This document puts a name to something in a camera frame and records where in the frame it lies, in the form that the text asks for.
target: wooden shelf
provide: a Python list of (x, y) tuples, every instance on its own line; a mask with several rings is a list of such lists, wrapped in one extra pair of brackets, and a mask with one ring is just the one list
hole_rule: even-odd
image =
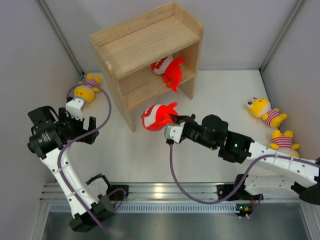
[(178, 91), (194, 97), (203, 31), (198, 19), (170, 2), (90, 36), (113, 101), (132, 132), (131, 111), (171, 90), (153, 73), (152, 63), (171, 54), (182, 58)]
[(121, 79), (199, 39), (173, 15), (108, 42), (100, 49), (108, 56), (117, 78)]
[[(182, 81), (184, 83), (195, 76), (184, 64), (180, 65), (182, 72)], [(156, 75), (150, 66), (134, 72), (128, 77), (119, 81), (120, 89), (129, 111), (140, 105), (158, 97), (166, 91), (172, 91), (167, 88), (162, 75)]]

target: metal pole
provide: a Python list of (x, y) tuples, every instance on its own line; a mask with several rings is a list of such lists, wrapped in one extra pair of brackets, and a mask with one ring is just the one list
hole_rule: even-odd
[(291, 11), (288, 19), (286, 20), (283, 28), (281, 29), (278, 37), (276, 38), (275, 42), (273, 43), (271, 49), (269, 50), (266, 58), (264, 59), (262, 66), (260, 67), (260, 73), (262, 74), (263, 71), (266, 69), (267, 65), (269, 64), (271, 58), (273, 57), (273, 55), (275, 54), (278, 46), (280, 45), (280, 43), (282, 42), (282, 40), (284, 39), (284, 36), (286, 35), (286, 33), (288, 32), (288, 29), (290, 28), (290, 26), (292, 25), (294, 19), (296, 18), (296, 16), (298, 15), (298, 13), (300, 12), (300, 10), (302, 9), (304, 3), (306, 2), (306, 0), (298, 0), (293, 8), (293, 10)]
[(58, 26), (54, 16), (52, 15), (48, 5), (46, 4), (45, 0), (35, 0), (38, 6), (40, 7), (41, 11), (43, 12), (44, 16), (47, 18), (48, 22), (50, 23), (54, 33), (58, 37), (59, 41), (61, 42), (65, 52), (69, 56), (71, 62), (73, 63), (75, 69), (79, 73), (79, 75), (82, 77), (84, 75), (84, 71), (82, 70), (79, 62), (77, 61), (74, 53), (72, 52), (65, 36), (63, 35), (60, 27)]

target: black bracket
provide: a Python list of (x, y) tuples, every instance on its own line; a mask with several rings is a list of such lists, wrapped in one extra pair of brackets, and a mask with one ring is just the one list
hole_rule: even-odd
[[(241, 178), (243, 177), (243, 174), (238, 174), (235, 178), (234, 184), (220, 184), (216, 186), (218, 198), (222, 199), (228, 194), (230, 194), (234, 189), (235, 186), (238, 185), (240, 182)], [(240, 188), (227, 200), (227, 201), (236, 201), (236, 200), (248, 200), (250, 201), (251, 199), (254, 201), (259, 200), (260, 194), (258, 195), (251, 195), (245, 190), (245, 183), (240, 186)]]
[[(100, 198), (98, 204), (93, 204), (91, 212), (99, 219), (100, 222), (112, 217), (115, 215), (115, 210), (110, 208), (111, 203), (108, 197), (105, 195)], [(75, 215), (75, 219), (72, 219), (69, 222), (71, 229), (75, 232), (86, 233), (93, 229), (97, 223), (92, 219), (88, 212), (83, 213), (82, 215)]]

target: shelf board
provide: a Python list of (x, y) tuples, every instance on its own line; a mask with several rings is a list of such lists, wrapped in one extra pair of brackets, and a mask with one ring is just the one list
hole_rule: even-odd
[(200, 40), (174, 15), (100, 46), (118, 79)]
[[(181, 64), (180, 67), (182, 72), (181, 83), (184, 83), (195, 76), (186, 65)], [(129, 111), (156, 98), (166, 91), (172, 91), (171, 88), (166, 87), (163, 76), (154, 74), (150, 66), (146, 66), (119, 80), (119, 85)]]

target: stuffed toy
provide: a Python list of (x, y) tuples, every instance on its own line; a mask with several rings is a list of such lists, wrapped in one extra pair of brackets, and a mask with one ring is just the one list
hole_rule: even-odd
[[(89, 73), (86, 76), (86, 79), (84, 81), (85, 83), (90, 83), (96, 86), (101, 86), (101, 79), (100, 76), (93, 77), (91, 73)], [(84, 99), (87, 103), (92, 102), (95, 99), (96, 92), (99, 92), (100, 90), (97, 87), (91, 86), (91, 85), (81, 85), (77, 86), (74, 89), (74, 97)]]
[(293, 144), (293, 137), (294, 133), (292, 131), (285, 131), (284, 133), (281, 133), (279, 130), (275, 130), (272, 133), (272, 143), (270, 143), (269, 146), (281, 153), (299, 158), (300, 155), (296, 150), (300, 147), (300, 144)]
[(170, 115), (178, 115), (174, 108), (177, 106), (176, 102), (170, 103), (168, 106), (163, 104), (153, 104), (146, 108), (143, 112), (142, 125), (149, 131), (160, 131), (167, 124), (173, 124)]
[(279, 108), (271, 108), (271, 104), (264, 98), (252, 98), (247, 103), (247, 108), (253, 116), (261, 118), (271, 128), (277, 128), (288, 115), (279, 113)]
[(163, 75), (166, 87), (178, 92), (177, 87), (181, 83), (182, 73), (179, 64), (185, 61), (182, 58), (174, 58), (171, 54), (151, 64), (152, 71), (157, 75)]

